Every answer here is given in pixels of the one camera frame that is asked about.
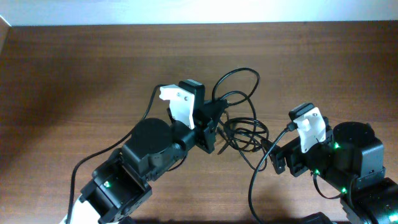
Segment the green led light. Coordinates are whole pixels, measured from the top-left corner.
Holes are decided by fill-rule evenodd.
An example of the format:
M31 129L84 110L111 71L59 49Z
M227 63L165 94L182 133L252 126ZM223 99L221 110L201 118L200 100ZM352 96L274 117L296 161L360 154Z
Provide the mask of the green led light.
M111 184L108 181L105 181L104 187L109 188L109 187L111 187Z
M388 219L390 219L390 222L396 222L398 221L398 214L390 215Z
M335 142L335 149L338 149L338 148L340 148L340 145L337 142Z

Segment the wooden table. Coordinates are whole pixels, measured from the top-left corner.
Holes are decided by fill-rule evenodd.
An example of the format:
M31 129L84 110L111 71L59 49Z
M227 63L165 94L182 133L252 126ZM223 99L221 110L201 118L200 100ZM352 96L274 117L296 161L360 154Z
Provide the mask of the wooden table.
M0 56L0 223L58 223L73 166L127 133L154 85L192 78L209 98L219 77L238 67L261 74L252 100L272 140L289 110L310 101L332 126L371 123L385 145L387 176L398 180L398 22L14 27ZM220 94L248 92L254 82L236 75ZM168 121L167 106L157 98L149 117ZM229 112L251 114L247 105ZM80 168L76 197L107 156ZM249 155L255 163L260 157ZM218 156L194 148L181 168L150 183L153 196L132 216L252 220L251 175L235 150ZM256 180L254 206L265 220L315 212L346 220L339 201L318 195L309 173L276 175L271 166Z

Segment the black plastic housing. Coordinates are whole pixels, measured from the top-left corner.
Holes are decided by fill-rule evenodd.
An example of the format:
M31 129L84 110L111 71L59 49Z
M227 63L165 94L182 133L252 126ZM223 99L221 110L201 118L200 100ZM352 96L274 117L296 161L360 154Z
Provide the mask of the black plastic housing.
M302 153L300 137L293 139L286 145L276 146L269 154L275 172L281 174L285 171L285 166L290 170L294 177L302 175L308 169L326 169L331 160L328 156L333 153L331 149L333 130L329 126L329 119L323 117L326 124L326 140L322 144L314 145L307 153ZM263 139L262 145L268 149L272 145L267 139Z
M315 106L312 103L303 103L289 111L289 117L293 121L301 115L305 114L306 112L310 111L314 107Z
M325 214L318 212L301 218L297 224L333 224L333 222Z
M126 167L131 167L131 174L142 181L155 181L187 155L181 147L185 145L175 138L177 131L157 118L138 122L132 130L131 138L121 148L121 157Z
M195 128L193 131L195 132L195 145L205 152L211 154L214 150L214 143L216 142L216 131L218 122L223 114L223 111L228 107L228 102L226 100L218 100L218 101L206 101L201 108L193 111L193 123L195 124ZM169 114L169 118L172 122L172 126L175 123L179 122L173 119L173 116L170 112L170 108L167 109L167 113ZM192 135L189 132L182 133L183 135ZM184 138L181 136L178 137L179 140L183 140Z
M398 215L398 185L385 178L355 192L352 195L353 207L346 197L340 202L352 223L392 223L389 217Z
M81 190L79 200L89 201L101 216L100 224L122 220L152 195L151 187L136 181L123 167L120 158L107 160L92 176L93 179Z
M193 109L199 109L205 102L205 86L195 80L184 80L178 83L178 86L195 95Z

